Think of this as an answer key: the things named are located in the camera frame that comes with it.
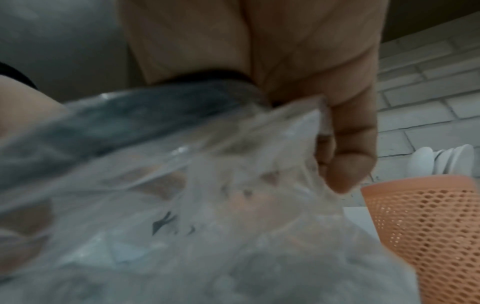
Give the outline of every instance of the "wall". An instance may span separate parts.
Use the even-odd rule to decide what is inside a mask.
[[[480,12],[381,45],[378,163],[364,184],[405,176],[409,155],[476,147],[480,177]],[[346,205],[362,205],[359,191]]]

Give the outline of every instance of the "crumpled plastic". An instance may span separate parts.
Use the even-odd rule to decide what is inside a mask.
[[[2,303],[420,303],[313,159],[318,100],[251,84],[104,94],[0,146]]]

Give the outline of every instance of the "perforated orange basket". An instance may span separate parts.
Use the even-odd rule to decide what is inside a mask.
[[[384,246],[413,265],[425,304],[480,304],[480,195],[466,176],[361,189]]]

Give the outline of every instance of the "human hand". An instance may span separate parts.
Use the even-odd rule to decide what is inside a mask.
[[[334,136],[320,174],[336,192],[376,162],[375,78],[388,0],[118,0],[148,83],[209,69],[243,72],[286,103],[323,94]]]

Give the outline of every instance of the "skin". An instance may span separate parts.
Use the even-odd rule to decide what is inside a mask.
[[[205,69],[249,75],[272,102],[322,94],[334,135],[318,138],[334,191],[376,162],[374,83],[388,0],[118,0],[148,83]]]

